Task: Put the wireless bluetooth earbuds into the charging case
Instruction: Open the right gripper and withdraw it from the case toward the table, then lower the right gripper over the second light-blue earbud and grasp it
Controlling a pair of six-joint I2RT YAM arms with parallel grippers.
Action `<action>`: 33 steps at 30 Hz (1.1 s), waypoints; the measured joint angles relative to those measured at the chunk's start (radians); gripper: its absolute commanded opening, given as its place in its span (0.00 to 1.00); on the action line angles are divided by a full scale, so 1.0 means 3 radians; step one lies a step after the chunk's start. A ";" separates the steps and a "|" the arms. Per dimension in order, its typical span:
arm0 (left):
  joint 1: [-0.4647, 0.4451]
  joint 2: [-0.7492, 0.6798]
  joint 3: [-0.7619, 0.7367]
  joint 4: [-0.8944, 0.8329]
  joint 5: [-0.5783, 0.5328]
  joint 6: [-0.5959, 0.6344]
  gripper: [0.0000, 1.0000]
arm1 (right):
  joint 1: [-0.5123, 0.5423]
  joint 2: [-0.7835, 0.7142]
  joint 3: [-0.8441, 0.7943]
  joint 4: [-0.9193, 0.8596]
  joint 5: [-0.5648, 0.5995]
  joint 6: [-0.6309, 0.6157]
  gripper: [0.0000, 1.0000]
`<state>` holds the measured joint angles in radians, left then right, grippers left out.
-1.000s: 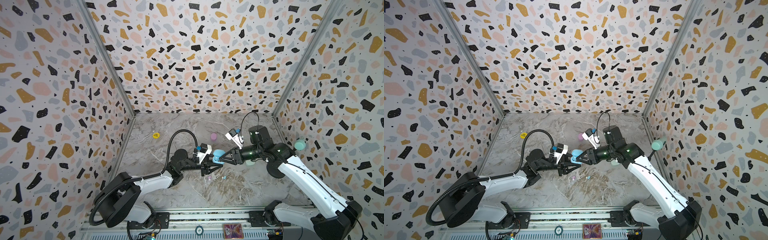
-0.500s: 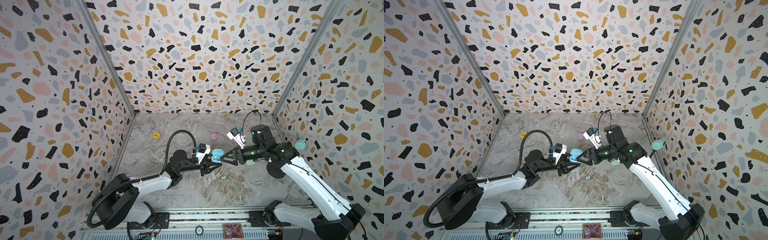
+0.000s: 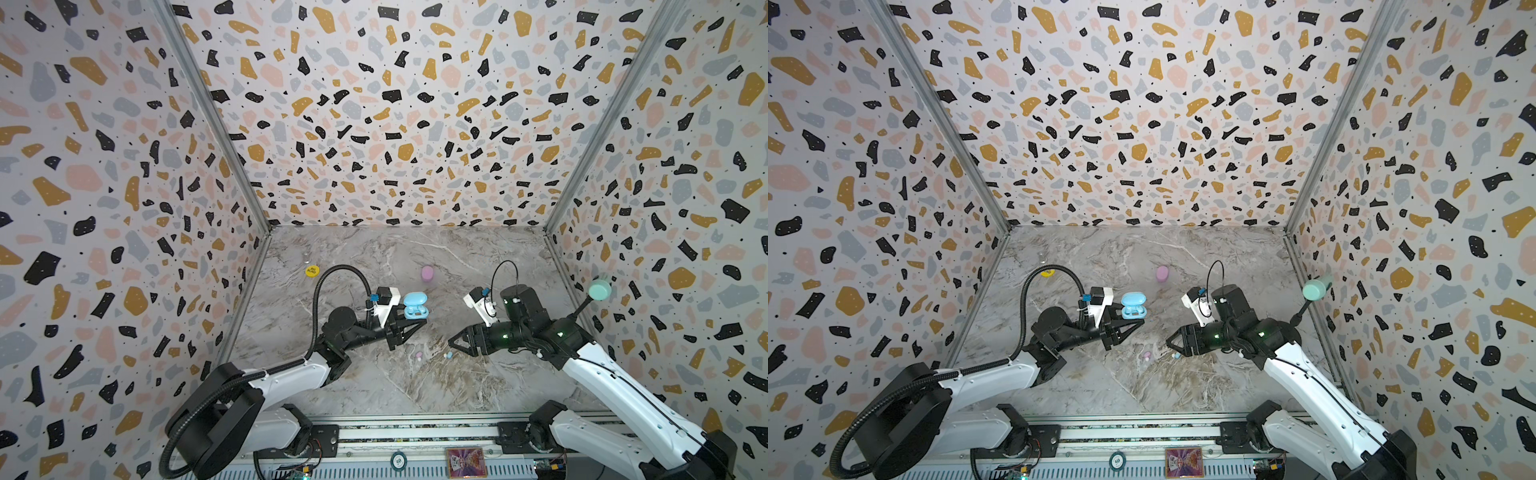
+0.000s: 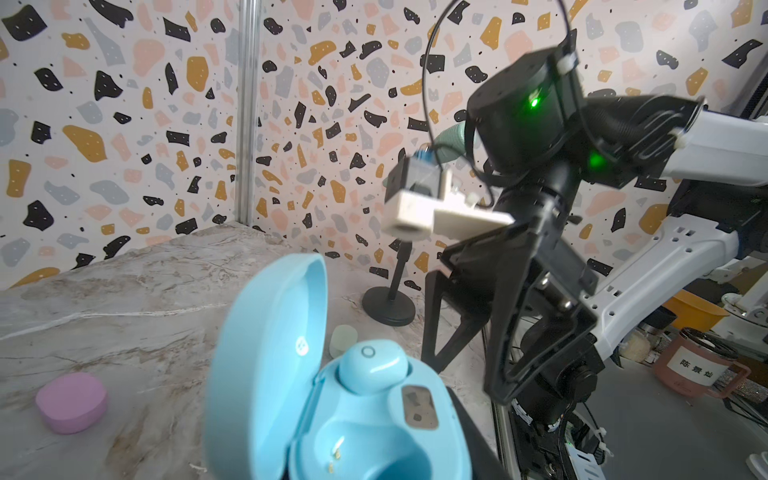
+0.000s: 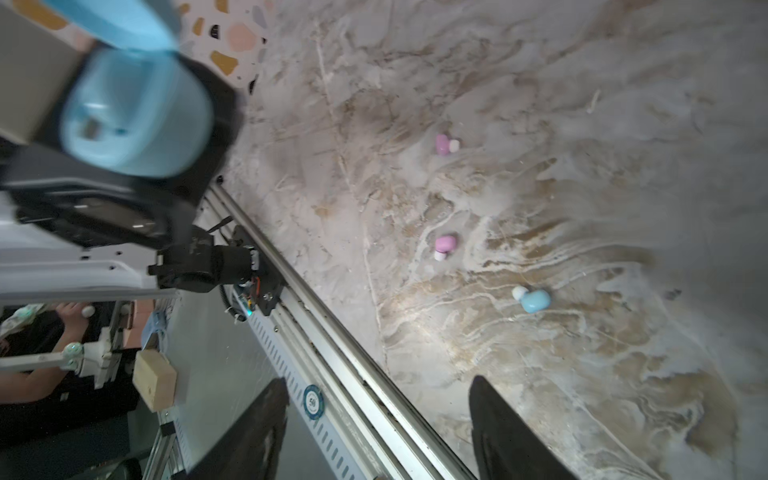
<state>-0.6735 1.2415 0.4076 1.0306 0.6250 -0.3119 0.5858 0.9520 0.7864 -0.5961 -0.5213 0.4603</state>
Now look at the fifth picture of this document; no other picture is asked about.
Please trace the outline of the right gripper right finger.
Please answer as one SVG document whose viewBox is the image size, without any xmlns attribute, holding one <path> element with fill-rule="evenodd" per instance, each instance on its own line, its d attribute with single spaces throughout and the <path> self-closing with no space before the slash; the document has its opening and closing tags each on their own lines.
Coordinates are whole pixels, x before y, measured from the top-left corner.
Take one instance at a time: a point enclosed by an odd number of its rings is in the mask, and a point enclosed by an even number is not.
<svg viewBox="0 0 768 480">
<path fill-rule="evenodd" d="M 471 383 L 469 408 L 481 479 L 576 478 L 483 376 Z"/>
</svg>

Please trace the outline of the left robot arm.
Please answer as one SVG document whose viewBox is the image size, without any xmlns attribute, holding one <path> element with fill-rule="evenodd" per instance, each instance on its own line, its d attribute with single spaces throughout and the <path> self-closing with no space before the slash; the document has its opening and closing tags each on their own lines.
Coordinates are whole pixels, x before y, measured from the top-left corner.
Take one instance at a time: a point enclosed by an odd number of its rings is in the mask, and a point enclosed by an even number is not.
<svg viewBox="0 0 768 480">
<path fill-rule="evenodd" d="M 187 59 L 182 67 L 214 102 L 209 141 L 183 173 L 151 180 L 72 159 L 55 134 L 62 100 L 32 141 L 2 162 L 4 303 L 126 300 L 166 289 L 205 293 L 254 277 L 256 250 L 217 243 L 195 222 L 234 141 L 239 97 L 203 64 Z"/>
</svg>

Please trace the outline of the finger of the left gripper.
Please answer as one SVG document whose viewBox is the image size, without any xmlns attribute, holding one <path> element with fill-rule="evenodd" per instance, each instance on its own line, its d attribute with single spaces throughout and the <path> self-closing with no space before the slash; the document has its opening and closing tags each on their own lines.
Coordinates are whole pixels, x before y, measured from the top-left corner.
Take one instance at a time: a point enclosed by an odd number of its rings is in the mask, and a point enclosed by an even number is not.
<svg viewBox="0 0 768 480">
<path fill-rule="evenodd" d="M 221 173 L 244 123 L 245 98 L 201 62 L 180 57 L 182 65 L 202 84 L 212 105 L 212 129 L 200 157 L 173 180 L 173 193 L 199 204 Z"/>
<path fill-rule="evenodd" d="M 123 175 L 32 144 L 1 167 L 15 219 L 85 247 L 164 249 L 190 236 L 197 205 L 163 181 Z"/>
</svg>

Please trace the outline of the blue earbud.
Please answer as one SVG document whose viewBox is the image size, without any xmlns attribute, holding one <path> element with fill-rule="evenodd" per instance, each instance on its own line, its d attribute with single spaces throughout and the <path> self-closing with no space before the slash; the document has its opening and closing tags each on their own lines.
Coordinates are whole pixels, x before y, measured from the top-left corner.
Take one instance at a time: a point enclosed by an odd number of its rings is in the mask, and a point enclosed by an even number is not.
<svg viewBox="0 0 768 480">
<path fill-rule="evenodd" d="M 515 286 L 512 289 L 512 296 L 528 314 L 546 310 L 552 302 L 551 296 L 546 290 L 529 290 L 523 285 Z"/>
</svg>

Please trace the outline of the blue charging case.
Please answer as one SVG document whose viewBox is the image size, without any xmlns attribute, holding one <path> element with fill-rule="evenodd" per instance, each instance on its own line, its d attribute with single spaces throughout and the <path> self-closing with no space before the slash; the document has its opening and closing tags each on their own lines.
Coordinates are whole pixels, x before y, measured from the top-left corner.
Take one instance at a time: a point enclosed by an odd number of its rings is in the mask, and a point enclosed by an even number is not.
<svg viewBox="0 0 768 480">
<path fill-rule="evenodd" d="M 112 172 L 163 179 L 186 171 L 213 128 L 202 83 L 178 55 L 180 17 L 169 1 L 51 1 L 95 39 L 59 124 L 63 150 Z"/>
</svg>

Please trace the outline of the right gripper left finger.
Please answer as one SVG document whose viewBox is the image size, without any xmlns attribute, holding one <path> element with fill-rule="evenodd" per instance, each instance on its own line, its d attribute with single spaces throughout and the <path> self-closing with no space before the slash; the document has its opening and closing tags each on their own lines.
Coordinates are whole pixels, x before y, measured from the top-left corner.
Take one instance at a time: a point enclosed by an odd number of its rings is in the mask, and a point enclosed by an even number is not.
<svg viewBox="0 0 768 480">
<path fill-rule="evenodd" d="M 289 394 L 284 378 L 273 379 L 187 479 L 275 479 L 287 426 Z"/>
</svg>

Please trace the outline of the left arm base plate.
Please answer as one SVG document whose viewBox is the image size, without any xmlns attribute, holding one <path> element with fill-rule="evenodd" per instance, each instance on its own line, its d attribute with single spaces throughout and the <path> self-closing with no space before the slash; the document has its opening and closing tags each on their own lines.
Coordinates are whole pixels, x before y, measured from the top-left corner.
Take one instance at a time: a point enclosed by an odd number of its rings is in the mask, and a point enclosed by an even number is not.
<svg viewBox="0 0 768 480">
<path fill-rule="evenodd" d="M 287 286 L 284 276 L 243 226 L 234 227 L 229 245 L 247 249 L 252 266 L 251 274 L 244 280 L 233 284 L 229 290 L 224 286 L 220 288 L 226 312 L 239 323 L 245 322 L 255 312 L 270 316 Z"/>
</svg>

